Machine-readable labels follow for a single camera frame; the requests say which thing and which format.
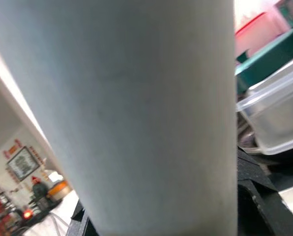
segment red hat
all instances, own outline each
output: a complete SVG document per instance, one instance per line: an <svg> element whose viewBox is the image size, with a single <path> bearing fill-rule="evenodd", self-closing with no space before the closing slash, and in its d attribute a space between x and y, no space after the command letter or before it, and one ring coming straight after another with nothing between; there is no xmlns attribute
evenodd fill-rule
<svg viewBox="0 0 293 236"><path fill-rule="evenodd" d="M36 183L40 183L41 179L38 177L32 176L32 181L33 181L33 184L36 184Z"/></svg>

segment orange object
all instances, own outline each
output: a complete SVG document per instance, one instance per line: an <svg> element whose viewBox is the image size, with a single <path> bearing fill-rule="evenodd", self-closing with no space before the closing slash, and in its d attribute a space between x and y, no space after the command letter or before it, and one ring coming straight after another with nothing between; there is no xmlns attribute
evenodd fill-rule
<svg viewBox="0 0 293 236"><path fill-rule="evenodd" d="M17 150L17 146L14 145L8 150L8 153L12 155L14 152L16 152L16 150Z"/></svg>
<svg viewBox="0 0 293 236"><path fill-rule="evenodd" d="M64 189L67 186L68 186L67 182L65 180L63 180L60 183L56 184L53 188L51 188L49 190L48 194L53 196L53 195L57 194L58 192L60 192L62 189Z"/></svg>
<svg viewBox="0 0 293 236"><path fill-rule="evenodd" d="M32 210L27 209L27 210L24 211L24 218L26 220L32 218L32 216L33 216L33 211Z"/></svg>

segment white cylindrical object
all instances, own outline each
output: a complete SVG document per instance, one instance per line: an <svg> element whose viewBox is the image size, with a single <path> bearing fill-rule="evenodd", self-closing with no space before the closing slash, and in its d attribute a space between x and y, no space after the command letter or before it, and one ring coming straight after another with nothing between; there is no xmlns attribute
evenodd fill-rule
<svg viewBox="0 0 293 236"><path fill-rule="evenodd" d="M102 236L233 236L229 0L0 0L0 53Z"/></svg>

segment framed picture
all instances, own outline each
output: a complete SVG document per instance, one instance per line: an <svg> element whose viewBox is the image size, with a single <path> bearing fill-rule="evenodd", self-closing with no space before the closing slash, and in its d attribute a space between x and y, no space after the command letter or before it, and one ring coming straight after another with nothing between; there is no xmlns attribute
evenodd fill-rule
<svg viewBox="0 0 293 236"><path fill-rule="evenodd" d="M34 172L39 164L25 146L7 163L7 166L22 181Z"/></svg>

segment plastic container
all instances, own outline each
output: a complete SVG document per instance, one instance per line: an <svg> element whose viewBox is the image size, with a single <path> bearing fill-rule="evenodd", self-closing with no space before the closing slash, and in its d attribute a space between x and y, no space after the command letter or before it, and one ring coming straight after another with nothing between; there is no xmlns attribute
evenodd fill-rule
<svg viewBox="0 0 293 236"><path fill-rule="evenodd" d="M236 108L252 126L262 153L274 155L292 149L293 62L252 90Z"/></svg>

